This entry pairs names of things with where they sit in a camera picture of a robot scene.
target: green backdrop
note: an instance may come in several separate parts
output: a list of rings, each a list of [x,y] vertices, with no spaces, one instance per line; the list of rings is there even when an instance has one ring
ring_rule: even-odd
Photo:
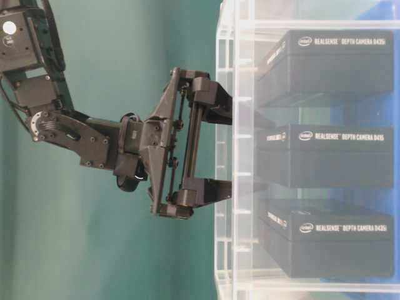
[[[77,110],[144,118],[173,66],[214,74],[219,0],[51,2]],[[110,172],[32,143],[5,104],[0,115],[0,299],[216,298],[211,207],[152,217],[148,182],[123,193]],[[197,175],[213,177],[214,126],[201,139]]]

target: black plastic part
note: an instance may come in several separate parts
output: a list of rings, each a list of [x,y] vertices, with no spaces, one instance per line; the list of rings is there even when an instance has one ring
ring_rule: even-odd
[[[124,192],[134,192],[139,183],[140,180],[131,179],[127,176],[117,176],[117,185]]]

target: intel logo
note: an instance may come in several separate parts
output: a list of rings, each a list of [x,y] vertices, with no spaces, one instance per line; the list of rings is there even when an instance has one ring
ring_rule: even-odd
[[[301,134],[299,134],[299,140],[301,141],[309,141],[312,139],[314,134],[311,131],[303,131]]]
[[[299,39],[299,46],[301,47],[310,46],[312,43],[313,39],[309,36],[303,36],[302,38]]]
[[[304,223],[299,228],[301,233],[310,233],[311,231],[313,231],[313,229],[314,229],[314,225],[311,223]]]

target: black box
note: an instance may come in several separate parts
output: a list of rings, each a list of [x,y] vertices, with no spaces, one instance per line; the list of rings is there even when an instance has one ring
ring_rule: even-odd
[[[257,64],[259,106],[330,106],[393,90],[393,34],[290,30]]]
[[[256,175],[290,188],[393,186],[393,130],[287,125],[260,132]]]
[[[292,278],[390,277],[393,218],[332,200],[259,203],[259,240]]]

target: cable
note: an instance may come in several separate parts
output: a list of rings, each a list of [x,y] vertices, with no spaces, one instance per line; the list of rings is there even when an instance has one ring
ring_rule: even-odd
[[[6,93],[6,91],[3,88],[3,75],[0,75],[0,91],[2,94],[2,98],[4,99],[4,101],[10,106],[11,110],[13,111],[13,113],[15,114],[15,116],[17,117],[18,121],[22,124],[22,126],[25,128],[25,130],[29,133],[30,130],[28,128],[28,126],[25,124],[24,120],[21,118],[21,116],[19,115],[19,113],[17,112],[16,108],[14,105],[17,105],[15,103],[13,103],[10,98],[8,98],[8,95]]]
[[[54,54],[56,55],[56,60],[57,60],[56,67],[58,68],[58,71],[64,72],[65,68],[66,68],[65,60],[64,60],[64,53],[63,53],[63,49],[61,47],[61,41],[60,41],[60,37],[58,35],[58,29],[57,29],[56,20],[54,18],[53,10],[51,9],[49,0],[41,0],[41,1],[42,1],[44,13],[46,14],[47,22],[49,23],[50,38],[51,38],[51,42],[54,46]]]

